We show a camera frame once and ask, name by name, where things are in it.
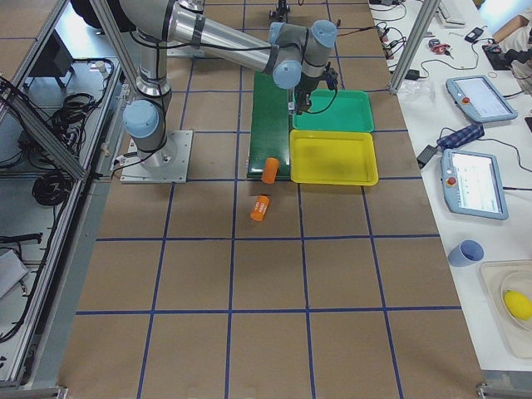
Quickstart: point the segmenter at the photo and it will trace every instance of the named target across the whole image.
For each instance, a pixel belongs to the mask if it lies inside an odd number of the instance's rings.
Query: yellow ball
[[[512,316],[519,320],[532,318],[532,302],[522,293],[517,291],[506,291],[505,305]]]

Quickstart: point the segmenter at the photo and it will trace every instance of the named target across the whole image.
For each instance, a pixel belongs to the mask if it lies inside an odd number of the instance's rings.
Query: yellow tray
[[[352,131],[290,132],[290,178],[320,185],[375,185],[373,138]]]

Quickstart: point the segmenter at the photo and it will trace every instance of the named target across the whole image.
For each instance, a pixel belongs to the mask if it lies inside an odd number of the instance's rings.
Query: keyboard
[[[444,27],[464,27],[466,20],[455,5],[455,0],[441,0],[436,15]]]

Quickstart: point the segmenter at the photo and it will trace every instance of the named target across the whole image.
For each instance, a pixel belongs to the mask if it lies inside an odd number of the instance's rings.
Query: orange cylinder
[[[271,185],[275,181],[277,176],[277,170],[279,168],[279,160],[277,158],[267,158],[264,164],[263,176],[261,180],[267,185]]]
[[[259,195],[255,201],[255,206],[253,207],[251,214],[249,214],[249,217],[258,222],[262,221],[264,219],[264,215],[266,214],[266,209],[268,209],[268,205],[269,198],[266,195]]]

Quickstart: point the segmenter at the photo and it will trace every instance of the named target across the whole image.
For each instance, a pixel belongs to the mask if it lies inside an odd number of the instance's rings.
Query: white desk
[[[451,44],[451,54],[455,59],[431,53],[427,46],[429,39],[426,38],[421,42],[411,68],[421,69],[421,62],[428,59],[440,59],[456,67],[475,65],[475,54],[470,49],[470,43],[466,42],[463,36],[473,27],[483,27],[485,23],[481,20],[472,1],[455,1],[459,2],[461,13],[468,22],[467,28],[444,28],[437,19],[433,19],[430,26],[430,30],[442,43]],[[388,22],[388,26],[400,29],[408,37],[410,27],[421,8],[421,2],[406,0],[404,5],[407,8],[406,16],[399,21]],[[372,6],[372,8],[386,9],[382,6]],[[378,22],[378,18],[395,19],[403,13],[403,7],[396,7],[389,12],[373,11],[373,16]],[[486,30],[483,37],[490,37],[490,34],[491,32]],[[399,34],[390,31],[388,37],[394,40],[399,38]],[[412,100],[399,95],[402,112],[416,154],[419,154],[426,145],[436,143],[442,127],[458,130],[471,124],[471,121],[456,107],[447,93],[445,80],[449,77],[488,75],[489,72],[493,72],[482,52],[481,45],[482,43],[475,45],[479,53],[478,67],[475,70],[455,71],[439,62],[425,64],[430,72],[430,77],[426,80],[433,84],[436,94],[434,101],[428,96],[420,96]],[[397,57],[395,60],[390,60],[389,65],[397,64],[397,60]],[[517,81],[509,71],[497,71],[496,77],[491,78],[491,81],[503,95],[520,91]],[[485,138],[496,138],[517,146],[523,165],[532,169],[532,133],[523,119],[525,116],[532,116],[530,113],[532,97],[521,94],[510,99],[509,103],[519,112],[518,119],[504,123],[485,124]],[[495,155],[499,161],[500,174],[505,186],[532,187],[532,174],[519,168],[513,149],[493,141],[475,141],[465,145],[462,149]],[[440,156],[435,156],[422,170],[421,175],[446,253],[449,253],[461,240],[474,239],[484,247],[484,261],[532,259],[532,193],[505,192],[510,213],[510,217],[505,221],[452,214],[442,194],[439,160]],[[451,272],[480,367],[483,370],[532,371],[532,358],[518,358],[507,347],[481,281],[479,267],[480,264],[467,268],[451,267]]]

